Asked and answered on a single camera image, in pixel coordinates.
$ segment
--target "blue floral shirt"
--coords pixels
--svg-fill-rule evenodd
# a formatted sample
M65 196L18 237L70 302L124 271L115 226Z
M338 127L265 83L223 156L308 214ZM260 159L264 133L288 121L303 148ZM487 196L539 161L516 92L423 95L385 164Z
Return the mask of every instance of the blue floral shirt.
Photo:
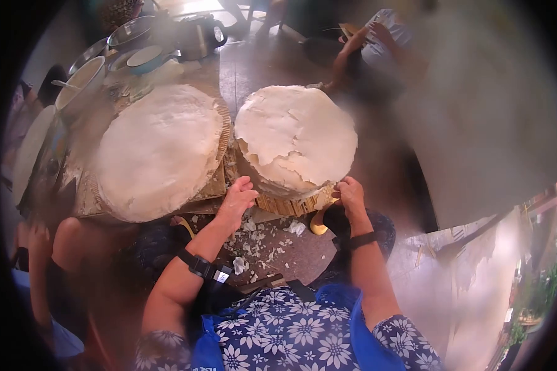
M275 287L258 293L246 311L216 326L226 371L359 371L347 308L327 301L304 303L289 287ZM443 369L435 350L407 317L381 321L372 333L407 369ZM175 332L153 331L138 342L136 370L189 370L189 362L188 345Z

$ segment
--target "blue apron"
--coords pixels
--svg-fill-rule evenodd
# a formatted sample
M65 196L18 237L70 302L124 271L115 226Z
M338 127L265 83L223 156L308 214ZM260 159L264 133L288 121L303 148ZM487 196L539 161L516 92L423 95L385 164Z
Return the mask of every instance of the blue apron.
M361 370L406 371L398 354L383 347L365 325L365 319L361 313L363 294L359 289L343 284L329 284L321 287L315 295L318 302L334 302L337 306L351 311L349 319L351 344ZM240 309L236 315L242 313L246 313L245 309ZM190 367L192 371L222 371L225 369L221 348L218 345L221 337L215 333L214 327L226 320L227 318L220 316L202 316L202 335L192 351Z

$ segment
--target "metal bowl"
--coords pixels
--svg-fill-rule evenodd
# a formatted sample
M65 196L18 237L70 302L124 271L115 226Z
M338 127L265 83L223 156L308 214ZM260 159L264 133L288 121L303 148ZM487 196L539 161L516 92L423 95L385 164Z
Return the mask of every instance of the metal bowl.
M155 16L145 15L126 22L107 38L107 45L118 52L144 48L154 20Z
M70 70L68 70L68 78L74 75L79 68L81 68L85 63L89 62L96 56L104 55L105 49L107 48L107 38L97 41L95 44L91 45L90 48L85 50L72 64Z

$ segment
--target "yellow shoe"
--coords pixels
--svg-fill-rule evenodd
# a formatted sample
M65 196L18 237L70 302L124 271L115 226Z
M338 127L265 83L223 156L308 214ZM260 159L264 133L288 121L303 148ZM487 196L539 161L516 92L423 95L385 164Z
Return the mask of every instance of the yellow shoe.
M188 230L188 232L190 233L190 237L194 238L194 233L192 232L192 228L190 228L190 225L188 224L188 222L186 221L186 219L184 219L181 216L173 216L171 217L172 219L174 219L176 221L177 224L174 224L175 226L184 226L186 227L186 229Z
M329 203L325 204L322 210L318 210L316 214L312 217L312 220L309 222L309 229L312 231L313 234L317 234L320 236L321 234L325 234L328 230L327 226L324 226L324 213L330 207L330 205L334 204L338 200L337 198L333 198Z

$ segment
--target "green plant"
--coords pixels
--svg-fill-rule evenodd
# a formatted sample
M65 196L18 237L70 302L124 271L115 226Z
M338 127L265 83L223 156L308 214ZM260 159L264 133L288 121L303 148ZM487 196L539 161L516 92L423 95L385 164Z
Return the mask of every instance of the green plant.
M557 294L557 262L546 275L539 278L528 305L528 313L534 317L544 315L553 304Z
M526 332L524 331L524 326L520 325L518 320L512 322L512 329L510 330L510 339L507 344L511 347L514 344L523 342L526 339Z

